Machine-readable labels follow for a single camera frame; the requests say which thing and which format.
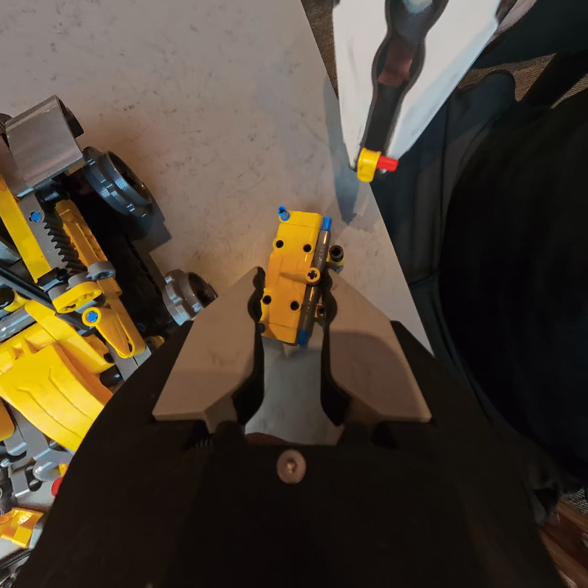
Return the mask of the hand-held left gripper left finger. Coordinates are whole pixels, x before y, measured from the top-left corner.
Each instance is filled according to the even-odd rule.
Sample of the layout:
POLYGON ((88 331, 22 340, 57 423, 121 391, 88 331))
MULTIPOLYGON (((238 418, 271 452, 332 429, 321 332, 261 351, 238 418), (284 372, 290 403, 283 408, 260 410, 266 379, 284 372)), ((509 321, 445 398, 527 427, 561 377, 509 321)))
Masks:
POLYGON ((201 421, 212 434, 252 419, 264 397, 264 285, 255 266, 195 317, 153 409, 157 421, 201 421))

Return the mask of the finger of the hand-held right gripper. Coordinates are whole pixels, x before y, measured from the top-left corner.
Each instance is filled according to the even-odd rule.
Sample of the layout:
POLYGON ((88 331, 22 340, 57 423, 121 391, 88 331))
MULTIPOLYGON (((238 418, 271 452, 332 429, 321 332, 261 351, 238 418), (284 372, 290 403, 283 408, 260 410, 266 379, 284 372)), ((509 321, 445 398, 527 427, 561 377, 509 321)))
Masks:
POLYGON ((334 1, 334 59, 342 138, 356 171, 364 149, 384 152, 393 89, 378 83, 390 41, 391 1, 334 1))
POLYGON ((448 1, 423 41, 416 77, 395 112, 385 154, 399 159, 416 142, 496 32, 500 1, 448 1))

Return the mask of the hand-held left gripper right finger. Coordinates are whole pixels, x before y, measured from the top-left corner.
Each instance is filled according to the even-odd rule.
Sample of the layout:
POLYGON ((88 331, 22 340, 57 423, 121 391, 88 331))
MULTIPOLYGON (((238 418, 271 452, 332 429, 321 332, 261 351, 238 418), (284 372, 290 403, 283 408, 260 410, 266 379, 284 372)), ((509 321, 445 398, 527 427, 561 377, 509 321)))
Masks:
POLYGON ((429 423, 430 409, 386 314, 332 270, 321 292, 320 402, 327 418, 335 426, 429 423))

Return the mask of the yellow connector brick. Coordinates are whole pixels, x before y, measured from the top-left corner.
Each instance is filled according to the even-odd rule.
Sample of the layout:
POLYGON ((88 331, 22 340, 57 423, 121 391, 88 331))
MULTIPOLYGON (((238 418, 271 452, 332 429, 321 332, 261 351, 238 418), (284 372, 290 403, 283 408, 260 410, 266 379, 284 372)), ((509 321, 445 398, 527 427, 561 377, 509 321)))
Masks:
POLYGON ((361 149, 356 165, 356 174, 361 182, 371 183, 373 181, 381 155, 381 151, 373 151, 365 147, 361 149))

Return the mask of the yellow brick subassembly blue pins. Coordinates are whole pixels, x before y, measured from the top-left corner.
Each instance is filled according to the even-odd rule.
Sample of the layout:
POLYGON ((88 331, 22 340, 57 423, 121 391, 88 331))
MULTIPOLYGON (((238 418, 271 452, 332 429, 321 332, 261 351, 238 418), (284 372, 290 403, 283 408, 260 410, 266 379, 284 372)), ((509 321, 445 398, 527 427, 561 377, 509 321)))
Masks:
POLYGON ((324 317, 321 285, 327 269, 343 266, 342 246, 332 243, 332 218, 280 206, 261 298, 262 335, 305 347, 324 317))

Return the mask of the person's right forearm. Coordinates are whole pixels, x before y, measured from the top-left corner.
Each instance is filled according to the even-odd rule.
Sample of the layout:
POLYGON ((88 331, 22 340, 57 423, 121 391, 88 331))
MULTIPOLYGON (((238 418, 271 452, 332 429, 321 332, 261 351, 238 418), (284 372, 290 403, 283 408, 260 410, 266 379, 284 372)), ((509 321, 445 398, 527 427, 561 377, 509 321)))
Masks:
POLYGON ((484 49, 472 68, 491 68, 584 50, 587 1, 536 1, 521 20, 484 49))

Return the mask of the grey desk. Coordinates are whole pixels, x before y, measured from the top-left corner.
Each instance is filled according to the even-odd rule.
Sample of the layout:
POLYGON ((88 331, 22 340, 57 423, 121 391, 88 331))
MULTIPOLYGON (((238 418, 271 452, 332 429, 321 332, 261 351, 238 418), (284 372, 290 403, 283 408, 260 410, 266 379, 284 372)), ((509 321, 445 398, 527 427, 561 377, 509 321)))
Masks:
MULTIPOLYGON (((114 152, 149 189, 135 243, 152 271, 193 272, 218 298, 255 266, 266 275, 280 206, 318 213, 345 254, 322 284, 336 272, 423 342, 299 1, 1 1, 1 113, 52 95, 81 147, 114 152)), ((320 403, 323 328, 305 347, 261 333, 264 397, 320 403)))

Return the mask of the person's right hand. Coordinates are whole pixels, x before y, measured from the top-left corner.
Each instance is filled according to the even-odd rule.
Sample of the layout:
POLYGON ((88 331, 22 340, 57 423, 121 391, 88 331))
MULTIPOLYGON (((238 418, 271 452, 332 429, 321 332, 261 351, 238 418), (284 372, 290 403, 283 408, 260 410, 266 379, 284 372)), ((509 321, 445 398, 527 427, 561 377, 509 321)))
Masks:
POLYGON ((397 87, 410 78, 410 68, 413 63, 416 48, 402 37, 390 41, 386 60, 378 76, 378 83, 388 87, 397 87))

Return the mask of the person's dark clothed body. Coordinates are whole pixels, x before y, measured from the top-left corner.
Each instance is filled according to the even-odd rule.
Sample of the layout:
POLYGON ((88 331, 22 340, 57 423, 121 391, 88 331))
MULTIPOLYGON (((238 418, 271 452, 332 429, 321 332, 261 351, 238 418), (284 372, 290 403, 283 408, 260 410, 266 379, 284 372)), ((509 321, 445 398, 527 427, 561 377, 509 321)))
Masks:
POLYGON ((455 90, 371 184, 434 354, 522 466, 544 524, 587 489, 587 90, 455 90))

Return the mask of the yellow toy brick car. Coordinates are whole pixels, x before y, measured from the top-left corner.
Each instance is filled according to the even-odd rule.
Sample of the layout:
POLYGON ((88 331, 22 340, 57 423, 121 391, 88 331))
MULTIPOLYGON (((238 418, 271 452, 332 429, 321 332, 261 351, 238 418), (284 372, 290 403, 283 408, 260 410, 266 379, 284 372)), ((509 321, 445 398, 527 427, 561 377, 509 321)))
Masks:
POLYGON ((152 271, 153 197, 56 95, 1 114, 1 521, 38 520, 119 388, 216 297, 152 271))

